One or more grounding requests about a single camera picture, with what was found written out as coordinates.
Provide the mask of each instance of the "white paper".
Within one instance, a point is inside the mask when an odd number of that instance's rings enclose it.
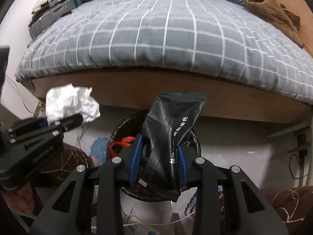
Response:
[[[92,88],[73,87],[72,84],[51,88],[46,95],[48,123],[80,113],[83,123],[100,116],[99,103],[90,96]]]

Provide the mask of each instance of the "black cable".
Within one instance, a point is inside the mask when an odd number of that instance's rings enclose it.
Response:
[[[309,174],[306,174],[306,175],[301,176],[301,177],[298,177],[298,178],[295,178],[295,177],[293,176],[293,173],[292,173],[291,168],[290,168],[290,162],[291,162],[291,159],[292,159],[293,156],[295,156],[295,157],[297,158],[298,164],[300,165],[300,160],[299,160],[298,156],[297,156],[296,154],[292,154],[292,155],[290,156],[290,159],[289,159],[289,172],[290,172],[292,178],[293,178],[293,179],[301,179],[301,178],[304,178],[304,177],[306,177],[307,175],[309,175]]]

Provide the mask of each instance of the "mattress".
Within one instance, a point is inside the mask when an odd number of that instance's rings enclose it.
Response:
[[[94,0],[29,46],[16,79],[26,84],[85,69],[158,67],[313,104],[312,64],[280,30],[226,0]]]

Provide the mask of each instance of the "trash can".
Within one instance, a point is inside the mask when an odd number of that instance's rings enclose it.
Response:
[[[122,138],[127,136],[134,136],[138,133],[142,133],[142,124],[148,114],[148,110],[142,110],[136,114],[131,115],[130,117],[126,118],[113,132],[109,139],[108,149],[107,149],[107,159],[112,158],[109,150],[109,146],[114,141],[121,141]],[[201,148],[198,141],[198,138],[191,129],[188,134],[183,139],[182,144],[193,147],[198,156],[201,156]],[[121,146],[116,146],[115,151],[120,152],[122,150]],[[186,191],[189,188],[186,188],[181,183],[180,191]],[[143,202],[163,202],[167,201],[167,199],[158,196],[155,192],[151,192],[148,189],[144,188],[141,184],[135,183],[132,187],[121,187],[121,190],[129,195],[132,198]]]

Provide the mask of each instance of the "black foil pouch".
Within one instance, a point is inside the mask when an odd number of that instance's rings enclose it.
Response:
[[[208,94],[160,93],[143,126],[144,167],[139,183],[176,202],[180,196],[177,146],[195,124]]]

